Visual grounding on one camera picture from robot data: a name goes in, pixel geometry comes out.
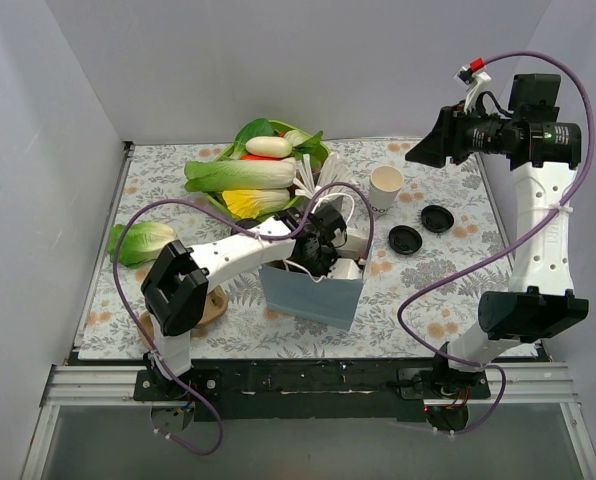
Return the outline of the white paper bag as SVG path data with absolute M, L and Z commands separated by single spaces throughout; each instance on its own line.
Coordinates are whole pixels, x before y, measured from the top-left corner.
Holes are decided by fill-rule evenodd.
M 342 214 L 346 196 L 345 193 L 326 194 L 309 213 L 307 223 L 297 237 L 314 233 L 334 247 L 334 240 L 353 228 L 349 225 L 350 219 Z M 314 277 L 294 263 L 291 254 L 285 260 L 262 266 L 259 277 L 270 309 L 348 330 L 364 287 L 365 266 L 362 278 L 357 280 Z

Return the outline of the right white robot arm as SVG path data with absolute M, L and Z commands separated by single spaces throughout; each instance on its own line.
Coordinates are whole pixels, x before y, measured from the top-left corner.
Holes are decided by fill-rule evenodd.
M 432 131 L 406 155 L 434 168 L 458 165 L 473 153 L 510 162 L 517 198 L 518 245 L 507 291 L 488 291 L 478 320 L 443 345 L 428 375 L 432 389 L 453 397 L 477 383 L 496 357 L 522 343 L 552 338 L 586 318 L 589 302 L 574 294 L 569 271 L 571 209 L 566 194 L 581 161 L 582 133 L 560 123 L 557 74 L 515 76 L 507 108 L 487 112 L 490 76 L 459 77 L 466 97 L 441 109 Z

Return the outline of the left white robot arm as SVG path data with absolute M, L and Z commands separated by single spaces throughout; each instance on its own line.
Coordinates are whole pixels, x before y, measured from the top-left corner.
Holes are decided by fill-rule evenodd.
M 186 247 L 176 240 L 163 248 L 141 291 L 153 326 L 156 387 L 166 398 L 178 400 L 190 390 L 190 331 L 202 320 L 208 294 L 220 284 L 280 261 L 293 262 L 317 279 L 329 273 L 339 258 L 334 241 L 346 235 L 345 220 L 325 204 L 287 239 L 302 217 L 290 208 L 219 241 Z

